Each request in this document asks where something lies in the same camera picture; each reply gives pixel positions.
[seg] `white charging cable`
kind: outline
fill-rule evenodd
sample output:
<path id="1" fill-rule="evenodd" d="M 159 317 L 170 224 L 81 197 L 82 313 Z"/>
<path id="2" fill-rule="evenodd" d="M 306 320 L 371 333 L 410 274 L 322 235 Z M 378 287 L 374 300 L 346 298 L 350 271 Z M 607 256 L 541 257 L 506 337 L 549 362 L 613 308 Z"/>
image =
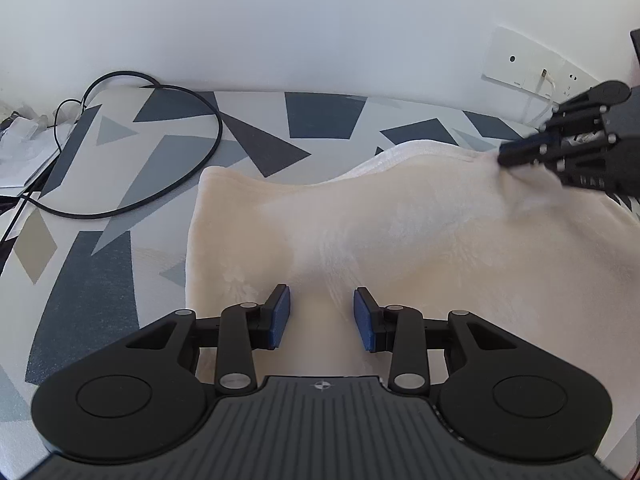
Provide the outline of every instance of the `white charging cable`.
<path id="1" fill-rule="evenodd" d="M 551 97 L 549 98 L 549 102 L 546 105 L 545 109 L 542 110 L 538 115 L 536 115 L 532 120 L 529 121 L 529 125 L 530 126 L 537 126 L 537 122 L 544 117 L 544 115 L 549 111 L 549 108 L 551 108 L 554 104 L 554 97 L 556 96 L 556 82 L 553 80 L 553 78 L 548 74 L 548 72 L 546 71 L 546 69 L 544 69 L 542 71 L 542 74 L 540 75 L 540 77 L 543 77 L 544 79 L 546 79 L 547 81 L 549 81 L 551 83 Z"/>

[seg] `logo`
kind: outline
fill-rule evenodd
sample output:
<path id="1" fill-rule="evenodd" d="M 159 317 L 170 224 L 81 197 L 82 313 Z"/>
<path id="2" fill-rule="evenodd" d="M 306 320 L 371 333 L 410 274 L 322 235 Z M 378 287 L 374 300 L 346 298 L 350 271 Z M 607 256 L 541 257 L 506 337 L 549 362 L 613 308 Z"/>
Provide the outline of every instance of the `logo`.
<path id="1" fill-rule="evenodd" d="M 318 381 L 317 383 L 312 384 L 312 386 L 316 390 L 326 390 L 327 388 L 331 388 L 333 385 L 327 381 Z"/>

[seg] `blue gripper pad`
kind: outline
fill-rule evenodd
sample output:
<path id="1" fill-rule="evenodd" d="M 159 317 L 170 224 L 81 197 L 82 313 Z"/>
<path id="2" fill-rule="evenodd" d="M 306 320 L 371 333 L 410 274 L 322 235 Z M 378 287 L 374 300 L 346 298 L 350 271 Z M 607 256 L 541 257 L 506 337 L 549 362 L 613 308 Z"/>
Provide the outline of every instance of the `blue gripper pad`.
<path id="1" fill-rule="evenodd" d="M 356 320 L 356 325 L 358 326 L 365 350 L 373 352 L 375 348 L 375 338 L 373 328 L 371 327 L 371 316 L 367 305 L 357 290 L 353 291 L 353 317 Z"/>
<path id="2" fill-rule="evenodd" d="M 291 311 L 291 291 L 286 287 L 278 299 L 278 303 L 271 314 L 271 327 L 269 328 L 269 346 L 277 348 L 282 340 L 282 334 L 287 326 L 287 319 Z"/>

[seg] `white wall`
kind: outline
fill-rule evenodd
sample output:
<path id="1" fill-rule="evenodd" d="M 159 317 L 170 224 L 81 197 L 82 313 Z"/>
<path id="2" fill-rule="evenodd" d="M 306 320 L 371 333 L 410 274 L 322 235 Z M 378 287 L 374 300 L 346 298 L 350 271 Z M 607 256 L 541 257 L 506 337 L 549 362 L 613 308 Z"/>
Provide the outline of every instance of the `white wall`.
<path id="1" fill-rule="evenodd" d="M 195 89 L 392 96 L 531 118 L 481 78 L 495 25 L 601 80 L 640 82 L 640 0 L 0 0 L 0 100 L 48 113 L 109 70 Z"/>

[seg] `black cable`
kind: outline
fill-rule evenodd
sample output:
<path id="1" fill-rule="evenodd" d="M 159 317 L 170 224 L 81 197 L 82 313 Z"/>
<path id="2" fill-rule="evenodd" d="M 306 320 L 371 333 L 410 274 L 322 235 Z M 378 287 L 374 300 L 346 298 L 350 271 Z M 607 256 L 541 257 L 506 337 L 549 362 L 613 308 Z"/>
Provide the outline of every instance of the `black cable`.
<path id="1" fill-rule="evenodd" d="M 28 191 L 28 197 L 27 196 L 23 197 L 24 200 L 23 200 L 22 204 L 20 204 L 20 207 L 18 208 L 18 212 L 12 218 L 11 222 L 9 223 L 9 227 L 7 228 L 7 230 L 2 235 L 2 238 L 0 238 L 0 245 L 4 244 L 4 242 L 9 237 L 9 233 L 11 232 L 11 229 L 14 228 L 15 223 L 18 221 L 18 218 L 20 218 L 20 215 L 24 211 L 24 207 L 28 203 L 28 198 L 31 198 L 31 193 L 32 192 L 33 191 Z"/>
<path id="2" fill-rule="evenodd" d="M 89 97 L 89 94 L 91 93 L 91 90 L 93 90 L 95 87 L 97 87 L 101 82 L 106 81 L 107 79 L 111 79 L 112 77 L 118 77 L 121 75 L 128 75 L 131 77 L 139 77 L 140 79 L 145 79 L 147 81 L 149 81 L 155 88 L 161 88 L 162 85 L 158 82 L 157 79 L 142 73 L 142 72 L 136 72 L 135 70 L 117 70 L 116 72 L 109 72 L 108 74 L 103 75 L 102 77 L 99 77 L 98 79 L 96 79 L 93 83 L 91 83 L 89 85 L 89 88 L 86 89 L 86 92 L 84 92 L 84 95 L 82 96 L 82 102 L 81 107 L 82 107 L 82 111 L 84 112 L 84 109 L 86 108 L 86 100 Z M 175 87 L 176 89 L 180 89 L 180 90 L 186 90 L 185 88 L 181 88 L 181 87 Z"/>
<path id="3" fill-rule="evenodd" d="M 45 211 L 47 213 L 50 213 L 52 215 L 60 216 L 62 218 L 71 218 L 73 220 L 99 220 L 99 219 L 102 219 L 102 218 L 110 218 L 112 216 L 121 215 L 123 213 L 127 213 L 129 211 L 133 211 L 134 209 L 138 209 L 139 207 L 142 207 L 143 205 L 149 204 L 149 203 L 153 202 L 154 200 L 157 200 L 158 198 L 166 195 L 167 193 L 172 192 L 174 189 L 176 189 L 178 186 L 181 186 L 182 184 L 184 184 L 187 180 L 189 180 L 192 176 L 194 176 L 202 168 L 204 168 L 206 163 L 209 161 L 209 159 L 213 156 L 213 154 L 218 149 L 218 146 L 220 145 L 220 141 L 222 140 L 222 128 L 223 128 L 222 124 L 223 123 L 222 123 L 222 117 L 220 116 L 220 112 L 217 110 L 217 108 L 214 105 L 212 105 L 209 101 L 207 101 L 204 97 L 202 97 L 200 94 L 197 94 L 193 90 L 189 90 L 188 88 L 183 88 L 181 86 L 163 85 L 163 84 L 160 84 L 155 79 L 153 79 L 151 76 L 147 76 L 145 74 L 141 74 L 140 72 L 125 72 L 125 71 L 122 71 L 122 72 L 111 72 L 111 74 L 107 74 L 105 76 L 102 76 L 100 79 L 98 79 L 94 83 L 92 83 L 91 86 L 89 86 L 89 89 L 87 90 L 87 92 L 84 93 L 84 97 L 82 98 L 82 106 L 85 107 L 85 104 L 84 104 L 85 99 L 87 98 L 89 92 L 98 83 L 100 83 L 100 82 L 104 81 L 105 79 L 107 79 L 108 78 L 107 76 L 114 77 L 114 76 L 119 76 L 119 75 L 134 75 L 134 76 L 141 77 L 142 79 L 146 79 L 146 80 L 150 81 L 155 88 L 163 88 L 163 89 L 169 89 L 169 90 L 177 90 L 177 91 L 180 91 L 180 92 L 186 92 L 187 94 L 193 95 L 194 97 L 198 98 L 203 104 L 205 104 L 207 106 L 207 108 L 209 108 L 209 110 L 211 110 L 213 112 L 213 114 L 218 119 L 218 136 L 216 137 L 216 140 L 213 143 L 213 146 L 209 150 L 207 155 L 205 155 L 204 158 L 198 164 L 196 164 L 196 166 L 191 171 L 189 171 L 187 174 L 185 174 L 184 176 L 182 176 L 181 178 L 176 180 L 174 183 L 169 184 L 164 189 L 161 189 L 157 193 L 154 193 L 151 196 L 143 198 L 142 200 L 138 200 L 137 202 L 134 202 L 133 204 L 129 204 L 129 205 L 117 208 L 117 209 L 113 209 L 111 211 L 105 211 L 103 213 L 80 214 L 80 213 L 69 213 L 69 212 L 66 212 L 66 211 L 58 211 L 57 209 L 50 208 L 50 207 L 38 202 L 37 200 L 31 198 L 30 195 L 27 196 L 25 193 L 22 193 L 18 198 L 24 199 L 25 202 L 31 202 L 33 205 L 37 206 L 39 209 L 42 209 L 43 211 Z"/>
<path id="4" fill-rule="evenodd" d="M 58 114 L 60 113 L 60 108 L 62 108 L 63 104 L 71 103 L 71 102 L 82 105 L 82 103 L 78 101 L 78 99 L 65 99 L 58 105 L 58 108 L 56 108 L 56 115 L 53 117 L 53 138 L 56 141 L 56 145 L 58 146 L 59 153 L 62 153 L 62 146 L 60 146 L 60 141 L 58 140 L 58 134 L 56 133 L 56 126 L 58 126 Z"/>
<path id="5" fill-rule="evenodd" d="M 638 465 L 636 466 L 636 469 L 634 470 L 632 475 L 628 477 L 629 480 L 636 480 L 636 477 L 638 476 L 639 472 L 640 472 L 640 462 L 638 462 Z"/>

